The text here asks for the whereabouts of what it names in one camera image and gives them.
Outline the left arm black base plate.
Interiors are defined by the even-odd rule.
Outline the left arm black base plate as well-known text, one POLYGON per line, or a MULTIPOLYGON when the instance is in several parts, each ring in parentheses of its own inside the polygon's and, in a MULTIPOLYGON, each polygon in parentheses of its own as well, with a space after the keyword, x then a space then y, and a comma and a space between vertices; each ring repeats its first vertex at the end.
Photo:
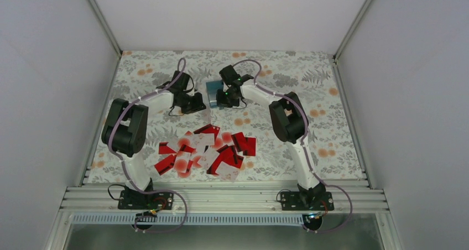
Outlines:
POLYGON ((129 189, 121 192, 117 208, 119 210, 171 210, 173 200, 172 192, 146 195, 129 189))

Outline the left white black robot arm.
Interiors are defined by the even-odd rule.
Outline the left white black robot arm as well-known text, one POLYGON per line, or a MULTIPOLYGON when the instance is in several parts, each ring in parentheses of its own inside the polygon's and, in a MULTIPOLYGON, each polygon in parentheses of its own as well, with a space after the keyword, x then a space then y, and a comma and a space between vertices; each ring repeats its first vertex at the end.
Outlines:
POLYGON ((179 107, 182 114, 206 109, 202 94, 195 91, 192 77, 178 70, 171 81, 132 102, 121 98, 113 100, 103 126, 101 141, 121 162, 126 187, 134 190, 132 201, 141 209, 154 201, 153 182, 139 154, 146 141, 149 110, 173 107, 179 107))

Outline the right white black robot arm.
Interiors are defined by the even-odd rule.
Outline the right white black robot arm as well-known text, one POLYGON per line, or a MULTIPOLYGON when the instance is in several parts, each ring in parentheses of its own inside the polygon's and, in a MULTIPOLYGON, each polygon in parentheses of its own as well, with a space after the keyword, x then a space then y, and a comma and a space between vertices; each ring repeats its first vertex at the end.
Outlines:
POLYGON ((217 104, 232 107, 241 99, 248 99, 269 109, 276 137, 285 143, 293 159, 303 208, 314 209, 325 195, 326 187, 316 175, 308 145, 309 121, 296 93, 282 94, 258 83, 251 75, 241 76, 234 66, 228 65, 219 72, 226 90, 218 90, 217 104))

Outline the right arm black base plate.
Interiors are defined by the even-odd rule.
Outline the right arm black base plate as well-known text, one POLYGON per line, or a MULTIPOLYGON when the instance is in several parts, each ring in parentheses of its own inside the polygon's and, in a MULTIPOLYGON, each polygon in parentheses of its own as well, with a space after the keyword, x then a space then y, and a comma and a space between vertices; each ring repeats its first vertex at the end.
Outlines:
POLYGON ((282 190, 276 200, 283 211, 333 211, 335 209, 330 192, 323 193, 314 200, 302 197, 299 191, 282 190))

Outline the blue leather card holder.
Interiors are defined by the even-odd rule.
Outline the blue leather card holder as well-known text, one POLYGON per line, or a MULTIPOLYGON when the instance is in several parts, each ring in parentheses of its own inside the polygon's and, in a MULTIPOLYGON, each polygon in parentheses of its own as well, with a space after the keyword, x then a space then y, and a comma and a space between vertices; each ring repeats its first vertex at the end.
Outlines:
POLYGON ((223 90, 224 83, 222 80, 211 80, 206 83, 206 92, 207 92, 207 99, 210 108, 217 107, 217 91, 223 90))

